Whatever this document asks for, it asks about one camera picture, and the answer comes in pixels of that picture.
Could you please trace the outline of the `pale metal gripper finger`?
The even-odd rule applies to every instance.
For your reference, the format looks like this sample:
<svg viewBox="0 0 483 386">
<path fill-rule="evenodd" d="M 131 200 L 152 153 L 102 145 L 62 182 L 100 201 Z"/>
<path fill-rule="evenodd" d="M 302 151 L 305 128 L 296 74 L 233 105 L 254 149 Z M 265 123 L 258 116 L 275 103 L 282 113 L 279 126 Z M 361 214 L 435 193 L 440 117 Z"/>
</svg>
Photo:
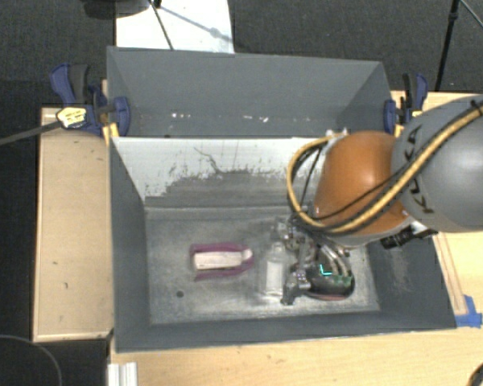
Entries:
<svg viewBox="0 0 483 386">
<path fill-rule="evenodd" d="M 284 306 L 292 306 L 295 303 L 295 300 L 305 294 L 306 291 L 305 288 L 301 288 L 298 285 L 286 284 L 283 287 L 283 295 L 280 302 Z"/>
<path fill-rule="evenodd" d="M 307 274 L 303 270 L 296 270 L 288 278 L 290 288 L 310 288 L 311 283 L 307 279 Z"/>
</svg>

